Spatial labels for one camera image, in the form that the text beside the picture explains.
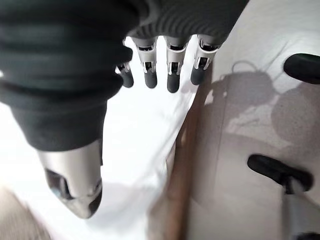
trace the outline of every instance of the white cloth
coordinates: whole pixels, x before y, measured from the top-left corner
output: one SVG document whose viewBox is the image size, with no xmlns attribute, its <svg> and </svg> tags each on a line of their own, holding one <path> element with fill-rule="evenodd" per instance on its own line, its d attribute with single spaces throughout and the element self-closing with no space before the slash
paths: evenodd
<svg viewBox="0 0 320 240">
<path fill-rule="evenodd" d="M 148 210 L 168 177 L 166 159 L 194 100 L 190 82 L 197 38 L 187 47 L 180 89 L 167 91 L 166 43 L 157 42 L 158 85 L 149 89 L 138 53 L 130 63 L 132 88 L 108 101 L 103 134 L 102 201 L 89 220 L 73 215 L 49 190 L 36 152 L 26 143 L 7 106 L 0 105 L 0 181 L 11 188 L 47 227 L 53 239 L 147 239 Z"/>
</svg>

